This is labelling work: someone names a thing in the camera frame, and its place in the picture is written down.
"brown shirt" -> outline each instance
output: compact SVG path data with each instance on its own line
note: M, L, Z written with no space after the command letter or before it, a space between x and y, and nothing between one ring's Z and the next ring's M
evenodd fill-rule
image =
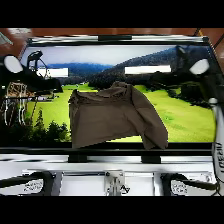
M168 145L168 132L155 108L132 85L115 82L99 92L74 90L69 103L73 148L137 135L145 149Z

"green grass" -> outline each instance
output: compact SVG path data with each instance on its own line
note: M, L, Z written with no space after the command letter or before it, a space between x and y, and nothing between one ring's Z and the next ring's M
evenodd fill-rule
M37 120L39 108L43 109L44 125L48 127L52 120L59 125L65 122L70 127L68 100L73 90L96 91L88 84L64 86L64 93L58 93L59 98L54 102L38 102L34 113L34 124ZM199 106L190 106L185 101L170 98L166 91L147 91L144 86L136 86L154 105L169 133L169 142L210 142L214 139L215 122L212 111ZM28 112L31 114L34 103L28 103ZM116 142L141 142L140 136L113 140Z

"screen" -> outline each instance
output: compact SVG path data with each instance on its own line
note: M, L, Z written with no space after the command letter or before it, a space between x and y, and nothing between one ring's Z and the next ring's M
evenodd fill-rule
M47 70L39 61L37 73L59 79L63 88L63 93L40 96L37 103L26 102L25 116L33 129L30 138L43 141L43 136L55 136L51 139L70 142L68 100L72 91L96 92L109 88L114 81L123 81L132 84L153 104L168 130L169 142L212 142L215 135L213 113L199 86L184 83L167 89L151 85L149 81L151 73L160 71L168 75L182 69L186 61L193 65L207 58L210 67L214 67L207 46L181 47L184 55L178 55L174 45L28 47L21 63L26 65L27 57L41 50ZM112 141L142 142L140 136Z

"green field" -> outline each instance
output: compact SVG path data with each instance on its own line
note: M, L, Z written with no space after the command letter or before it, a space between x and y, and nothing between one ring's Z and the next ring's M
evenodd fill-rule
M214 140L215 122L212 111L199 106L190 106L185 101L170 98L165 90L149 92L144 86L135 86L154 105L169 133L169 142L211 142ZM64 93L57 93L59 98L53 102L38 102L33 120L36 122L39 108L43 109L44 125L48 127L54 120L59 125L65 122L70 127L68 100L73 89L81 92L94 92L88 84L64 86ZM33 102L28 103L31 114ZM140 136L114 140L117 142L141 142Z

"brown floor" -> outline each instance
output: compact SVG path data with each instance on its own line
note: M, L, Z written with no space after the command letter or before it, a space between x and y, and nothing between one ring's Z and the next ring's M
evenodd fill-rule
M0 45L0 55L13 54L18 56L27 37L31 36L67 36L67 35L116 35L116 34L168 34L193 35L196 28L31 28L29 34L11 34L8 28L0 28L14 44ZM198 35L208 36L213 45L224 33L224 28L202 28ZM216 48L217 58L224 71L224 40Z

